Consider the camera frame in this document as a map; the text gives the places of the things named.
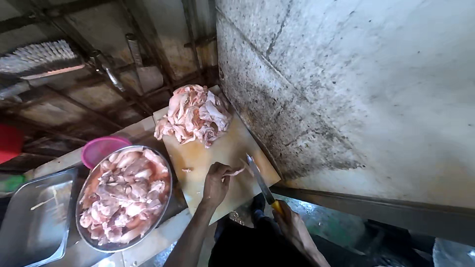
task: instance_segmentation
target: pink basket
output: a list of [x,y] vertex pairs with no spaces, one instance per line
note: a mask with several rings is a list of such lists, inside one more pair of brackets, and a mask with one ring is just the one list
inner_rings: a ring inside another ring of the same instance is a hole
[[89,141],[81,151],[81,160],[84,165],[93,169],[110,153],[129,146],[132,143],[120,136],[104,136]]

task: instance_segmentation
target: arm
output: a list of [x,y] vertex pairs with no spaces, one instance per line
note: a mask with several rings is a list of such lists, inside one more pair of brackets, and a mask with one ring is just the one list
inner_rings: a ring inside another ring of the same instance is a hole
[[272,211],[282,234],[316,267],[330,267],[310,237],[304,221],[282,200],[279,200],[283,215]]
[[197,265],[211,217],[228,192],[231,177],[223,178],[223,174],[229,170],[231,167],[219,162],[210,166],[205,179],[203,199],[163,267],[195,267]]

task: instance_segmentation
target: wooden cutting board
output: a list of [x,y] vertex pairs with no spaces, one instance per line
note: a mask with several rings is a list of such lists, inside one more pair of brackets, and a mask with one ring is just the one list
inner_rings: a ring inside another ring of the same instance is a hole
[[[155,119],[162,118],[168,111],[163,108],[153,113]],[[217,139],[210,148],[198,140],[180,145],[174,136],[163,136],[163,142],[171,158],[171,163],[180,182],[181,189],[191,214],[194,214],[203,197],[203,185],[210,165],[214,162],[231,167],[242,166],[239,159],[246,160],[246,153],[254,157],[266,184],[271,186],[280,180],[279,175],[257,145],[233,107],[229,113],[233,116],[228,133]],[[261,189],[246,170],[231,179],[229,191],[223,203],[216,209],[211,223],[235,210],[237,207],[259,194]]]

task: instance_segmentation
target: stainless steel tray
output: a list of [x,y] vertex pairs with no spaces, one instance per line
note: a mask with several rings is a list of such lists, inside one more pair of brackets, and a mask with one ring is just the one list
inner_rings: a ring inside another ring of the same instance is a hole
[[[82,209],[82,205],[79,204],[79,201],[81,200],[81,198],[84,196],[84,191],[86,190],[86,187],[91,183],[92,179],[97,179],[98,177],[100,177],[101,175],[101,163],[105,160],[105,159],[108,159],[110,155],[116,153],[116,152],[119,152],[119,151],[122,151],[124,149],[127,149],[127,148],[131,148],[131,147],[143,147],[145,149],[150,149],[152,150],[155,154],[161,156],[163,158],[163,160],[165,161],[166,165],[167,165],[167,168],[170,172],[170,191],[168,192],[168,198],[167,198],[167,202],[164,204],[164,208],[161,212],[161,214],[158,216],[156,222],[154,222],[152,224],[152,226],[150,227],[150,229],[148,229],[148,231],[146,231],[146,233],[143,235],[143,237],[136,237],[135,239],[133,239],[132,241],[130,241],[129,243],[127,244],[121,244],[121,243],[107,243],[107,244],[104,244],[102,246],[99,246],[97,243],[97,240],[93,240],[91,239],[91,234],[87,231],[87,229],[85,229],[84,227],[81,226],[81,224],[79,223],[79,219],[81,219],[81,214],[83,213],[83,209]],[[94,169],[92,169],[91,173],[89,174],[89,176],[87,177],[86,179],[86,182],[84,183],[82,189],[81,189],[81,192],[79,193],[79,196],[77,198],[77,203],[76,203],[76,227],[77,227],[77,231],[79,232],[79,234],[81,235],[81,237],[86,241],[86,243],[88,245],[90,245],[92,248],[98,250],[98,251],[101,251],[101,252],[105,252],[105,253],[113,253],[113,252],[119,252],[119,251],[123,251],[123,250],[126,250],[134,245],[136,245],[137,243],[139,243],[140,241],[142,241],[145,237],[147,237],[150,232],[152,232],[153,229],[155,229],[155,227],[157,227],[157,225],[160,223],[160,220],[162,219],[167,207],[168,207],[168,204],[170,203],[170,198],[171,198],[171,192],[173,190],[173,174],[172,174],[172,171],[171,171],[171,168],[170,168],[170,163],[168,162],[167,158],[165,158],[160,152],[158,152],[156,149],[154,148],[151,148],[149,146],[146,146],[146,145],[131,145],[131,146],[126,146],[124,148],[121,148],[121,149],[118,149],[112,153],[110,153],[107,157],[105,157],[104,159],[101,160],[101,162],[99,162],[96,167],[94,167]]]
[[16,191],[0,229],[0,266],[36,267],[64,256],[76,175],[77,169],[57,172]]

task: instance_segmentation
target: right hand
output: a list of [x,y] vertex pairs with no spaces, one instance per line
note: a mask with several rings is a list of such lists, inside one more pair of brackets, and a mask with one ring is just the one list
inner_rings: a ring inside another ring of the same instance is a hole
[[276,210],[273,210],[272,213],[284,237],[301,252],[304,252],[309,246],[314,246],[314,241],[310,237],[300,215],[293,211],[285,201],[277,201],[280,203],[284,214],[282,215]]

